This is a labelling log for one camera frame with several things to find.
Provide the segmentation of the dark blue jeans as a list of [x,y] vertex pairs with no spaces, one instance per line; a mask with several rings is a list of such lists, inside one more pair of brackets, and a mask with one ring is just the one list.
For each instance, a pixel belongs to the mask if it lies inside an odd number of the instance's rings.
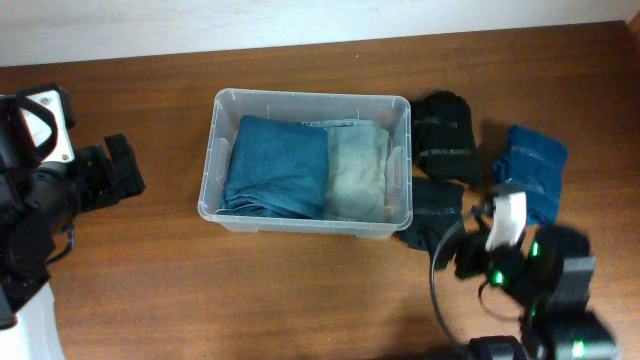
[[245,115],[216,213],[320,219],[328,173],[326,130]]

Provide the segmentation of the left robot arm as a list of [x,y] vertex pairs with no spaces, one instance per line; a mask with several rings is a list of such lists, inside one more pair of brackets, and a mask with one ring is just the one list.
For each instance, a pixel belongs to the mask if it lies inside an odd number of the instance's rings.
[[68,93],[45,85],[1,98],[1,356],[61,359],[49,268],[75,246],[77,216],[142,194],[122,134],[76,149]]

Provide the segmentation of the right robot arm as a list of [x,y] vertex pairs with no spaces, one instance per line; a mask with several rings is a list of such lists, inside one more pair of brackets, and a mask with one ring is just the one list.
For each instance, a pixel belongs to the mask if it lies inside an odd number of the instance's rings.
[[484,275],[479,287],[502,290],[523,313],[520,337],[471,339],[464,359],[615,360],[621,357],[613,334],[587,308],[596,259],[588,237],[563,225],[537,229],[530,250],[518,244],[487,250],[490,227],[482,219],[492,207],[474,207],[480,226],[455,246],[455,274],[460,279]]

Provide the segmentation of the blue taped shirt bundle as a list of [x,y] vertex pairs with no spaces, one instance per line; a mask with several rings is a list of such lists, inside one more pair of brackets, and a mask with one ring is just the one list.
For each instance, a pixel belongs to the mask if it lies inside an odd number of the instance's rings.
[[511,184],[526,193],[527,225],[556,222],[568,150],[538,131],[511,125],[505,151],[492,165],[498,184]]

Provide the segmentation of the light blue jeans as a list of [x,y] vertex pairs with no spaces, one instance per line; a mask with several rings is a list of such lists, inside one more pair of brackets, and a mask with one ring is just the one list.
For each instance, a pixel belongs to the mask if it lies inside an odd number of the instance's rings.
[[371,120],[312,122],[328,134],[328,220],[380,223],[385,219],[385,169],[389,133]]

